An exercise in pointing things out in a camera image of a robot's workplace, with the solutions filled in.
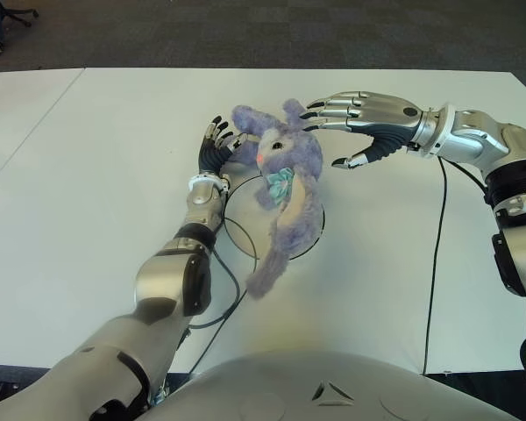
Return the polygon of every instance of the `white table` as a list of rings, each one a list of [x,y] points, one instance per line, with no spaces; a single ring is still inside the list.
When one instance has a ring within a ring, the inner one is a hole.
[[[0,173],[0,363],[50,367],[103,321],[132,310],[133,277],[181,223],[199,139],[215,114],[246,103],[280,115],[288,97],[305,103],[352,89],[423,108],[450,101],[526,127],[526,89],[504,73],[86,69]],[[421,369],[438,163],[398,153],[344,172],[329,162],[368,140],[318,138],[322,238],[269,296],[241,304],[199,370],[293,346]],[[525,302],[501,285],[490,243],[497,227],[477,187],[447,171],[429,371],[519,368]],[[225,235],[217,249],[245,278],[252,261]],[[213,303],[198,322],[233,297],[223,270],[212,267]],[[172,370],[188,371],[212,333],[194,332]]]
[[[0,171],[81,72],[73,68],[0,74]]]

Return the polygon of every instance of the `round platform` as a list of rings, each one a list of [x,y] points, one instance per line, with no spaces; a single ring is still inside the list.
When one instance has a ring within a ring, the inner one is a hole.
[[[264,185],[262,176],[253,177],[252,179],[241,184],[237,189],[233,190],[228,199],[224,217],[232,219],[240,224],[252,237],[258,258],[267,254],[271,245],[271,237],[269,235],[269,227],[271,222],[277,217],[279,208],[271,210],[263,209],[255,199],[255,192]],[[322,213],[322,232],[325,221],[325,212]],[[253,257],[253,247],[246,235],[228,220],[224,220],[224,227],[230,235],[234,244],[244,253]],[[306,250],[292,257],[295,259],[308,252],[314,245],[312,244]]]

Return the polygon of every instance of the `stuffed bunny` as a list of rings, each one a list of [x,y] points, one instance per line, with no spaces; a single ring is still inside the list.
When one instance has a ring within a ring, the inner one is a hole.
[[[245,105],[232,112],[236,127],[260,141],[245,142],[231,160],[256,164],[265,186],[255,197],[266,209],[279,207],[279,215],[270,226],[269,252],[246,281],[248,292],[255,298],[263,297],[273,287],[288,260],[312,246],[322,230],[323,208],[316,190],[322,172],[322,149],[316,137],[302,129],[299,116],[304,107],[289,99],[283,110],[286,124]]]

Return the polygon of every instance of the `robot forearm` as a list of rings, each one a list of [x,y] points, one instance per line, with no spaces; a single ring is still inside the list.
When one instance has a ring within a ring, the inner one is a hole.
[[[205,134],[181,228],[137,274],[135,311],[107,322],[39,381],[1,402],[0,420],[131,420],[148,408],[191,318],[210,304],[210,253],[227,192],[218,173],[244,139],[215,147],[218,123]]]
[[[314,101],[301,115],[306,130],[332,129],[373,137],[365,150],[332,166],[351,169],[380,160],[402,146],[423,157],[438,155],[477,167],[486,202],[500,232],[495,261],[505,286],[526,296],[526,129],[502,124],[482,111],[420,110],[411,102],[373,92],[344,92]]]

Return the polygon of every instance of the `gray carpet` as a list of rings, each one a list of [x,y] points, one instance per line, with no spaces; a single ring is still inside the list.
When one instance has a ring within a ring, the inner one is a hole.
[[[0,71],[79,67],[435,68],[526,85],[526,0],[4,0]]]

